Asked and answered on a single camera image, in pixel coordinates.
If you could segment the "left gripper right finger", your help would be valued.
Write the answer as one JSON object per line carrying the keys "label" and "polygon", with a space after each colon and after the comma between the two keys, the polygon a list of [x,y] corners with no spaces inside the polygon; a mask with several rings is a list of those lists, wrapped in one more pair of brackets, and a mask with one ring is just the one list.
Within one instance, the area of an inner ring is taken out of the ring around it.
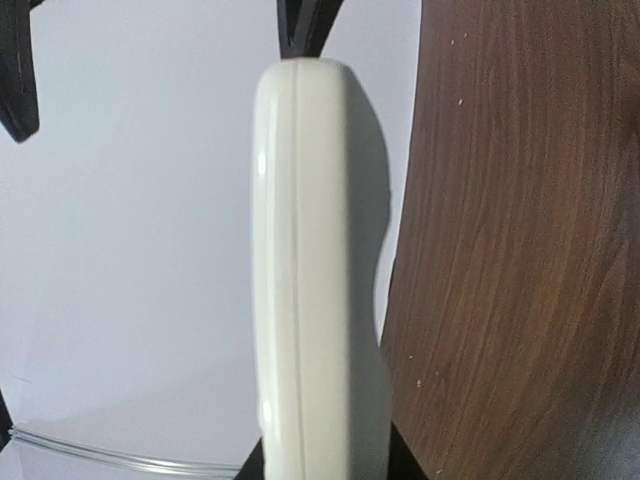
{"label": "left gripper right finger", "polygon": [[277,0],[276,7],[280,58],[319,57],[334,24],[334,2]]}

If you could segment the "white remote control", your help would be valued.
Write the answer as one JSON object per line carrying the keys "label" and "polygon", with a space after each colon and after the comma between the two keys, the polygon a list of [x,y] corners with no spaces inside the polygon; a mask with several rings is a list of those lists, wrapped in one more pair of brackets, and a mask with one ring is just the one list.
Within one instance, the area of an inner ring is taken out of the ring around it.
{"label": "white remote control", "polygon": [[252,159],[258,418],[268,479],[383,479],[392,387],[375,283],[388,154],[346,65],[280,61],[261,77]]}

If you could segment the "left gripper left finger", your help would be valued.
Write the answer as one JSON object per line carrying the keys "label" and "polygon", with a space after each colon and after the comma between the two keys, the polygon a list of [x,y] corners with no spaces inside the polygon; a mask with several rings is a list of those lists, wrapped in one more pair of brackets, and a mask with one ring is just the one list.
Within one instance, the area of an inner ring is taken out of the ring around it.
{"label": "left gripper left finger", "polygon": [[40,126],[30,21],[39,4],[1,0],[1,124],[16,143]]}

